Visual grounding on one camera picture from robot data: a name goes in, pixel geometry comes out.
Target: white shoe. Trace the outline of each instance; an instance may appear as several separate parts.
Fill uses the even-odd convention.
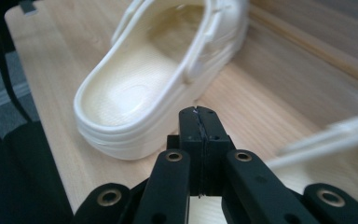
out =
[[[103,153],[136,160],[158,150],[241,47],[244,0],[135,0],[113,47],[78,89],[77,127]]]

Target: gray carpet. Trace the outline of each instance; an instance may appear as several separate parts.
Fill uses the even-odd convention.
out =
[[[7,66],[10,73],[10,78],[13,86],[21,83],[26,83],[21,62],[18,54],[10,52],[7,54]],[[5,92],[5,86],[0,77],[0,92]],[[39,117],[34,106],[34,101],[30,93],[27,93],[19,98],[22,106],[25,108],[32,120],[39,120]],[[20,113],[16,110],[11,102],[0,105],[0,136],[3,137],[16,127],[25,123]]]

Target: floor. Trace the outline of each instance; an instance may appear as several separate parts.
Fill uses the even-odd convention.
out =
[[[32,120],[39,120],[17,52],[10,52],[6,56],[10,78],[22,106]],[[0,136],[5,136],[24,123],[25,119],[8,100],[2,78],[0,77]]]

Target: shoe insole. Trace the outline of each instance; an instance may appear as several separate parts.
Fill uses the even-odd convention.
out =
[[[168,8],[140,19],[84,90],[82,107],[93,122],[118,126],[156,102],[198,31],[201,6]]]

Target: wooden surface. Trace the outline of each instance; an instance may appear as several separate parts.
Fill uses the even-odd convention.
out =
[[[252,19],[358,79],[358,1],[251,1]]]
[[[105,156],[86,143],[75,124],[76,90],[109,50],[129,3],[45,0],[35,3],[33,16],[25,17],[18,7],[6,14],[74,211],[101,184],[134,187],[150,175],[157,157]],[[358,115],[358,81],[252,21],[243,48],[198,104],[218,113],[237,148],[268,160],[280,147]]]

